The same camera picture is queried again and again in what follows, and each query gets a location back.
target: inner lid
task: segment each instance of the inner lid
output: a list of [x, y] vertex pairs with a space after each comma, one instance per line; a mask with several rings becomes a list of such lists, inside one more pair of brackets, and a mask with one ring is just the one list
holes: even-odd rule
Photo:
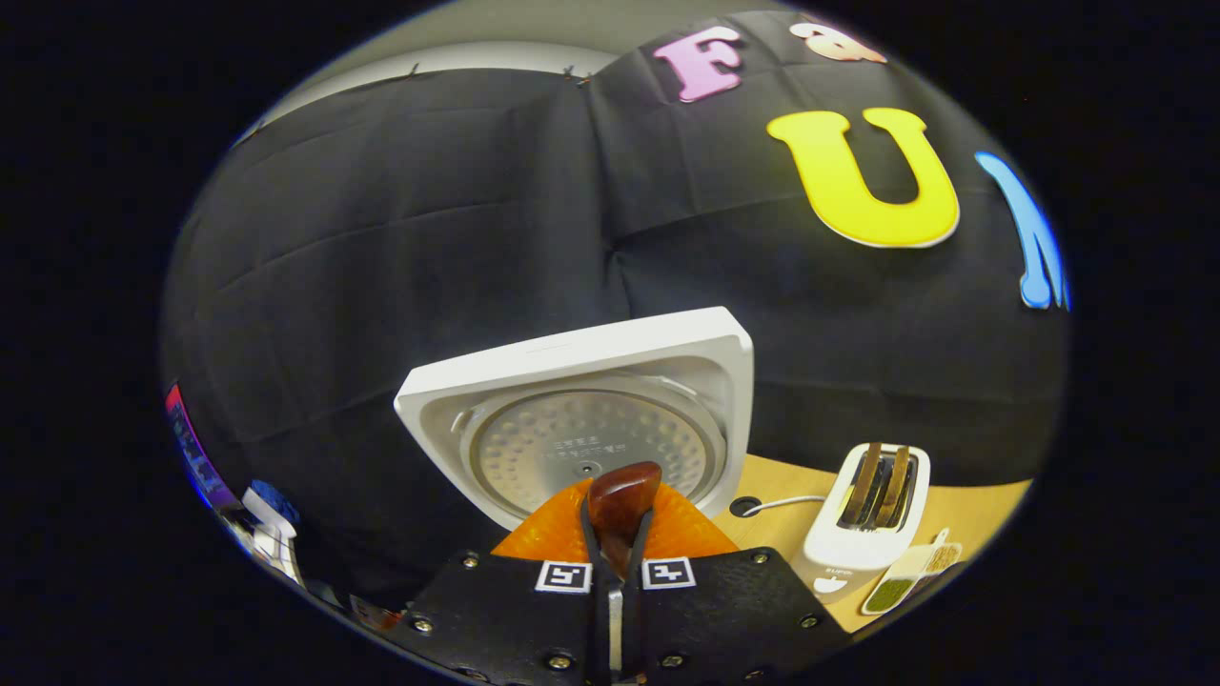
[[539, 394], [477, 427], [471, 469], [493, 497], [527, 516], [551, 496], [630, 464], [661, 465], [661, 481], [691, 500], [706, 493], [715, 450], [698, 420], [643, 395], [615, 391]]

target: wooden countertop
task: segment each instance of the wooden countertop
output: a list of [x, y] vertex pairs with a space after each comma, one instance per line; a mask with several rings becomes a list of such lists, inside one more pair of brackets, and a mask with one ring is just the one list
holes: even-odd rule
[[[836, 476], [832, 471], [745, 455], [734, 499], [752, 496], [762, 503], [770, 503], [795, 496], [825, 496], [830, 493]], [[960, 560], [969, 560], [1004, 525], [1028, 487], [1028, 480], [1002, 486], [932, 486], [911, 544], [931, 543], [942, 529], [948, 527], [946, 543], [961, 543]], [[769, 546], [791, 561], [804, 543], [821, 507], [817, 502], [793, 503], [761, 510], [748, 519], [726, 510], [712, 521], [738, 547]], [[844, 631], [856, 631], [884, 616], [860, 614], [860, 605], [883, 574], [884, 570], [881, 570], [853, 593], [826, 605]]]

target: white cable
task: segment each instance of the white cable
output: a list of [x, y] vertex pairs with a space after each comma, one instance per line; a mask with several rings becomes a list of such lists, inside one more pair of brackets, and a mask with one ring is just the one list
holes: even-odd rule
[[816, 500], [825, 500], [826, 496], [797, 496], [795, 498], [784, 498], [782, 500], [776, 500], [773, 503], [762, 503], [761, 505], [754, 505], [753, 508], [742, 513], [742, 516], [750, 516], [752, 514], [765, 510], [767, 508], [778, 508], [780, 505], [788, 505], [792, 503], [808, 503]]

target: wooden handle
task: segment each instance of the wooden handle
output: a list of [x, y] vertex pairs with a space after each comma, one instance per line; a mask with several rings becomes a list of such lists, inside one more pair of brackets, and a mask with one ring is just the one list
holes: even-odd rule
[[622, 579], [627, 577], [639, 520], [653, 509], [660, 487], [661, 465], [656, 463], [636, 463], [608, 471], [589, 485], [589, 524], [601, 553]]

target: foam letter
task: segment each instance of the foam letter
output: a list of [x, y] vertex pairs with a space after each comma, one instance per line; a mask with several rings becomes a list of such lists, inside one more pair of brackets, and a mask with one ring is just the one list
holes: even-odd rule
[[927, 126], [904, 110], [872, 107], [869, 123], [889, 132], [906, 157], [919, 197], [882, 203], [872, 197], [843, 134], [850, 128], [837, 112], [798, 112], [771, 120], [766, 131], [788, 144], [814, 212], [832, 231], [874, 248], [928, 248], [958, 227], [960, 210], [953, 182], [924, 135]]
[[1050, 293], [1054, 291], [1055, 304], [1070, 310], [1068, 301], [1068, 281], [1064, 278], [1063, 265], [1059, 262], [1059, 247], [1047, 226], [1046, 217], [1033, 204], [1033, 198], [1016, 178], [1013, 170], [991, 153], [975, 153], [975, 159], [983, 170], [996, 179], [999, 189], [1008, 199], [1016, 222], [1016, 234], [1021, 238], [1021, 253], [1025, 256], [1025, 275], [1021, 276], [1021, 300], [1030, 308], [1044, 310], [1050, 306]]
[[[741, 55], [727, 43], [722, 43], [739, 38], [741, 34], [736, 31], [717, 26], [658, 48], [653, 56], [667, 61], [678, 74], [678, 81], [682, 82], [678, 99], [683, 103], [694, 103], [721, 90], [728, 90], [742, 82], [739, 76], [721, 73], [712, 66], [714, 62], [730, 67], [742, 63]], [[708, 49], [700, 50], [700, 43], [708, 43]]]
[[852, 62], [856, 60], [869, 60], [870, 62], [887, 62], [880, 52], [860, 45], [850, 35], [821, 24], [793, 24], [788, 27], [797, 38], [804, 38], [805, 45], [822, 57]]

